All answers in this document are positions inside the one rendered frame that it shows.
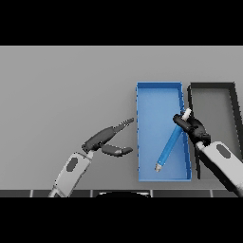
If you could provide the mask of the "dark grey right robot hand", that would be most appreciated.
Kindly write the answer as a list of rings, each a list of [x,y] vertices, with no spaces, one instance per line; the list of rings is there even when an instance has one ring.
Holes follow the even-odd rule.
[[[176,114],[173,117],[173,121],[188,134],[193,145],[196,145],[200,141],[204,146],[208,146],[211,143],[211,135],[206,132],[205,127],[198,119],[189,116],[185,121],[181,115]]]

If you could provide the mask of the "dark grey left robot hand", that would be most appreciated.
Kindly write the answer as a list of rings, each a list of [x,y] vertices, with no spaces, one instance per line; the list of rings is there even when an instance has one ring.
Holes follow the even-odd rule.
[[[108,144],[110,140],[113,139],[115,135],[117,135],[120,131],[123,130],[124,127],[128,126],[134,119],[128,119],[126,121],[121,122],[117,126],[110,126],[104,128],[100,132],[96,133],[89,140],[87,140],[83,145],[82,149],[88,154],[90,151],[97,151],[99,149],[102,150],[104,154],[114,157],[122,157],[123,155],[127,155],[133,151],[131,147],[120,148],[118,146],[113,146]]]

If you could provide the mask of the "blue pipe with pale ends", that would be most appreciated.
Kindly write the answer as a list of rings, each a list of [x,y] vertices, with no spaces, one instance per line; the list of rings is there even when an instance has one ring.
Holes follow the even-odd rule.
[[[181,113],[179,118],[182,119],[183,122],[186,122],[189,119],[191,112],[192,112],[192,110],[190,108],[187,108],[184,112]],[[155,167],[156,172],[159,172],[161,170],[161,167],[165,164],[165,162],[168,159],[169,155],[171,154],[173,147],[175,146],[181,132],[182,132],[182,127],[180,125],[176,124],[175,129],[173,130],[169,140],[167,141],[165,147],[163,148],[161,155],[158,158],[158,161],[157,161],[156,167]]]

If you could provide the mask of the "dark grey bin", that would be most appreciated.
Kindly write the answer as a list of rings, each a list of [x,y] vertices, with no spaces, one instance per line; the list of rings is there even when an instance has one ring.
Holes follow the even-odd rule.
[[[222,141],[243,160],[243,123],[235,84],[190,83],[187,91],[188,104],[211,141]]]

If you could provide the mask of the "blue bin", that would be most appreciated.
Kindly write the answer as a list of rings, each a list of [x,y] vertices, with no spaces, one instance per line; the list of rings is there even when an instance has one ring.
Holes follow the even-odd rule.
[[[161,170],[155,170],[156,162],[176,127],[173,117],[184,110],[182,83],[137,82],[136,92],[139,181],[190,181],[190,152],[184,132]]]

